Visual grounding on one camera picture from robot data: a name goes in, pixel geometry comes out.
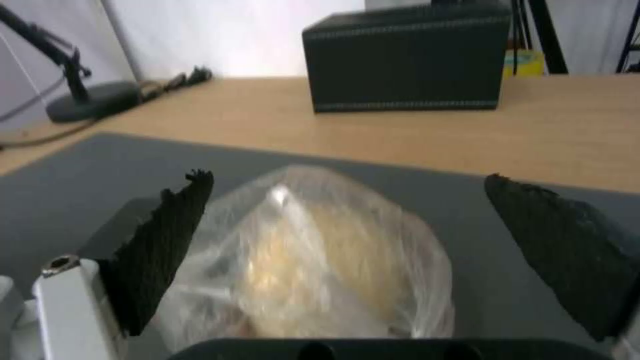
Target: black box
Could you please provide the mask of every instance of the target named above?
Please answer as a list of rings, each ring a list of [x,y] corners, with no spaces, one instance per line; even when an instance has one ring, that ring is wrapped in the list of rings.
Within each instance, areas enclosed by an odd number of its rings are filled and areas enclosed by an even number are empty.
[[[331,15],[302,33],[314,111],[495,109],[510,21],[497,1]]]

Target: plastic bag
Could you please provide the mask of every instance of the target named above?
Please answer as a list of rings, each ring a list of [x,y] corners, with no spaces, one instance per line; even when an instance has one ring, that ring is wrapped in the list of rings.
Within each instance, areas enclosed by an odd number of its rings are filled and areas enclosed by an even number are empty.
[[[420,218],[295,166],[207,205],[153,322],[176,352],[223,337],[448,337],[453,317],[451,265]]]

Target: power cord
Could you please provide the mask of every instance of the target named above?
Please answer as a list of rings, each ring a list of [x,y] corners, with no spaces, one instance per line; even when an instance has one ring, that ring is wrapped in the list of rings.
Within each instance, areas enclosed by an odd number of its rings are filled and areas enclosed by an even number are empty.
[[[62,82],[64,80],[65,80],[65,76],[62,75],[56,82],[54,82],[53,84],[49,85],[49,87],[47,87],[44,91],[40,92],[39,94],[35,95],[34,97],[30,98],[29,100],[23,102],[22,104],[14,107],[13,109],[7,111],[6,113],[0,115],[0,122],[9,121],[9,120],[11,120],[12,117],[22,113],[23,111],[27,110],[30,107],[32,107],[37,102],[41,101],[45,96],[51,94],[55,89],[57,89],[62,84]]]
[[[157,99],[158,97],[160,97],[160,96],[162,96],[164,94],[180,90],[181,88],[187,88],[187,87],[191,87],[193,85],[204,83],[204,82],[210,80],[212,77],[213,77],[213,75],[211,73],[211,70],[207,69],[206,67],[195,67],[188,77],[187,77],[187,75],[185,75],[185,73],[181,73],[181,74],[175,76],[167,84],[164,84],[164,85],[160,85],[159,83],[156,83],[154,81],[142,83],[141,86],[140,86],[141,90],[144,89],[145,87],[148,87],[149,85],[155,85],[156,86],[155,89],[153,89],[153,90],[151,90],[151,91],[149,91],[149,92],[147,92],[147,93],[142,95],[142,103],[146,103],[146,102],[155,100],[155,99]],[[20,113],[20,112],[24,111],[25,109],[29,108],[29,106],[35,104],[37,101],[39,101],[45,95],[47,95],[47,94],[51,93],[53,90],[55,90],[60,85],[62,80],[64,80],[64,76],[59,81],[57,81],[56,83],[51,85],[49,88],[45,89],[38,97],[36,97],[34,99],[30,99],[29,101],[26,101],[25,103],[23,103],[20,106],[14,108],[13,110],[7,112],[6,114],[10,114],[10,113],[13,112],[13,114],[10,117],[16,116],[18,113]],[[15,149],[15,148],[21,148],[21,147],[32,147],[32,146],[43,145],[45,143],[54,142],[56,140],[60,140],[62,138],[66,138],[67,136],[73,135],[73,134],[78,133],[78,132],[80,132],[82,130],[85,130],[85,129],[89,128],[89,127],[92,127],[93,125],[96,125],[101,120],[102,119],[91,120],[89,122],[85,122],[84,124],[82,124],[80,126],[74,127],[73,129],[69,129],[67,131],[63,131],[63,132],[55,134],[55,135],[45,136],[43,138],[38,138],[38,139],[34,139],[34,140],[26,140],[26,141],[21,141],[21,142],[0,142],[0,151],[2,151],[4,149]]]
[[[206,67],[195,67],[191,72],[191,75],[189,75],[188,77],[187,75],[185,75],[185,73],[181,73],[175,76],[173,79],[169,80],[169,82],[165,85],[153,83],[156,84],[157,87],[143,95],[142,103],[155,100],[161,95],[180,90],[181,88],[187,88],[203,83],[210,80],[212,77],[213,74],[211,73],[211,70],[207,69]]]

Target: gray mat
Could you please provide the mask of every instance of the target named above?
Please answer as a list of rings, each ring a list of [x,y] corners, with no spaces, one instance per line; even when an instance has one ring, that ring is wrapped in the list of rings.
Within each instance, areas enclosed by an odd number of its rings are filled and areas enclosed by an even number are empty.
[[[28,294],[41,264],[82,247],[127,201],[185,185],[184,174],[192,168],[211,169],[214,196],[220,196],[291,163],[338,170],[432,225],[453,265],[456,336],[554,338],[602,349],[527,266],[488,202],[482,177],[411,168],[94,136],[0,177],[0,274],[13,277]],[[639,196],[550,187],[640,233],[634,220]]]

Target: desk surface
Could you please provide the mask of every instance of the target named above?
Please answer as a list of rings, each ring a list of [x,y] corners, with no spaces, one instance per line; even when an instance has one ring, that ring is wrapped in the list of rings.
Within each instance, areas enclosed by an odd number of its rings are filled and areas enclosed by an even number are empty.
[[[307,80],[222,79],[54,143],[0,152],[0,175],[99,132],[640,193],[640,77],[509,78],[496,111],[315,115]],[[70,127],[48,122],[2,140]]]

